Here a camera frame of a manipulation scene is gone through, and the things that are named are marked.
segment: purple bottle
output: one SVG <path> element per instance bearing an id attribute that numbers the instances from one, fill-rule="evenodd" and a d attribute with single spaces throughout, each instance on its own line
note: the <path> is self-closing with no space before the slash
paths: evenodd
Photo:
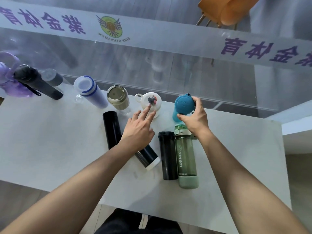
<path id="1" fill-rule="evenodd" d="M 7 67 L 2 61 L 11 63 L 12 67 Z M 8 52 L 0 52 L 0 88 L 7 95 L 13 97 L 31 97 L 33 96 L 33 92 L 13 78 L 13 74 L 20 63 L 20 60 L 16 56 Z"/>

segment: green water bottle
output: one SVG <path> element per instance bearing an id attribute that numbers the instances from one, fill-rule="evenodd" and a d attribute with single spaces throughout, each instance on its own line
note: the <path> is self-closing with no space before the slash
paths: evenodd
<path id="1" fill-rule="evenodd" d="M 174 127 L 179 186 L 195 189 L 199 186 L 192 140 L 195 139 L 186 125 Z"/>

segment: orange chair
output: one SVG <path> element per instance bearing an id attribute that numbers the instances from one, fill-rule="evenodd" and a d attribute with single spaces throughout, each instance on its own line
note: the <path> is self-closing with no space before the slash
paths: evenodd
<path id="1" fill-rule="evenodd" d="M 202 10 L 202 16 L 197 22 L 197 26 L 207 17 L 209 19 L 206 27 L 215 22 L 218 28 L 222 25 L 234 25 L 237 29 L 237 23 L 248 14 L 249 10 L 259 0 L 201 0 L 198 7 Z"/>

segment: table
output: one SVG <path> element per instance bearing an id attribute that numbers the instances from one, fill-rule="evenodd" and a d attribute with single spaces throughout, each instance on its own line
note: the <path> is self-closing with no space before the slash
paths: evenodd
<path id="1" fill-rule="evenodd" d="M 132 112 L 140 104 L 130 96 Z M 174 104 L 162 102 L 151 127 L 151 147 L 160 156 L 157 134 L 173 130 Z M 74 103 L 74 92 L 60 100 L 42 95 L 7 97 L 0 106 L 0 180 L 52 191 L 107 148 L 102 114 L 88 101 Z M 220 141 L 253 175 L 291 207 L 279 122 L 206 109 L 209 126 Z M 119 115 L 123 130 L 127 117 Z M 162 179 L 159 163 L 147 172 L 136 157 L 115 176 L 101 204 L 175 220 L 228 234 L 238 233 L 208 159 L 194 141 L 199 188 L 184 190 Z"/>

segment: hand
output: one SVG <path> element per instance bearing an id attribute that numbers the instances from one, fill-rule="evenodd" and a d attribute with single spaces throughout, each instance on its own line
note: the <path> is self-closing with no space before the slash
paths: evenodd
<path id="1" fill-rule="evenodd" d="M 142 114 L 138 111 L 133 114 L 127 122 L 124 129 L 124 133 L 121 137 L 120 143 L 125 143 L 124 146 L 129 147 L 130 151 L 135 153 L 144 149 L 155 135 L 153 129 L 150 129 L 151 122 L 156 114 L 156 111 L 151 112 L 148 116 L 148 112 L 151 105 L 146 107 Z"/>
<path id="2" fill-rule="evenodd" d="M 210 131 L 208 127 L 207 114 L 201 104 L 201 99 L 197 97 L 192 97 L 196 108 L 192 116 L 185 116 L 177 114 L 177 117 L 185 123 L 189 131 L 192 132 L 196 137 L 204 131 Z"/>

